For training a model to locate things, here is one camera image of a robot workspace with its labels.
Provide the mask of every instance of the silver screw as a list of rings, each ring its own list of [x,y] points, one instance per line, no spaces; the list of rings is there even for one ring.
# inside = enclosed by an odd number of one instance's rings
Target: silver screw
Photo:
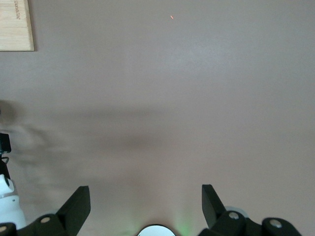
[[[50,221],[50,217],[49,217],[49,216],[44,217],[44,218],[42,218],[42,219],[40,220],[40,222],[41,222],[42,224],[45,224],[45,223],[47,223],[48,221]]]
[[[269,221],[270,222],[270,224],[272,225],[272,226],[274,226],[274,227],[276,227],[276,228],[282,228],[282,224],[280,223],[280,221],[279,220],[276,220],[276,219],[272,219],[272,220],[270,220]]]
[[[236,212],[230,212],[228,216],[234,220],[238,220],[240,218]]]
[[[7,229],[7,226],[1,226],[0,227],[0,233],[6,231],[6,229]]]

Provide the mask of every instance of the light wood block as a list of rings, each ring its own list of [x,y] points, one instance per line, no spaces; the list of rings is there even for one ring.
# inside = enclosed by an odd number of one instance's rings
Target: light wood block
[[[0,0],[0,51],[34,51],[28,0]]]

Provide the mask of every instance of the screw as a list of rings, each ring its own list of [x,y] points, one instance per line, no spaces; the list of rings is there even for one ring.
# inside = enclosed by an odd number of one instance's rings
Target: screw
[[[234,220],[238,220],[240,218],[236,212],[230,212],[228,216]]]
[[[1,226],[1,227],[0,227],[0,233],[6,231],[6,229],[7,229],[7,226]]]
[[[42,218],[42,219],[40,220],[40,222],[41,222],[42,224],[45,224],[45,223],[47,223],[48,221],[50,221],[50,217],[49,217],[49,216],[44,217],[44,218]]]
[[[276,228],[282,228],[282,224],[280,223],[280,221],[279,220],[276,220],[276,219],[272,219],[272,220],[270,220],[269,221],[270,222],[270,224],[272,225],[272,226],[274,226],[274,227],[276,227]]]

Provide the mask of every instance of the gray surface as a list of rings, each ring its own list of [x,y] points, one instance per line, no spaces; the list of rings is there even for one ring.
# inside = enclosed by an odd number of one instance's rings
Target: gray surface
[[[193,236],[211,183],[256,222],[314,234],[313,0],[30,4],[37,52],[0,54],[29,221],[88,184],[82,236]]]

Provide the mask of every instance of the wooden board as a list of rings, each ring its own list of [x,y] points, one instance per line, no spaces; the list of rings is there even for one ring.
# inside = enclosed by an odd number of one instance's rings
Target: wooden board
[[[0,0],[0,51],[34,51],[28,0]]]

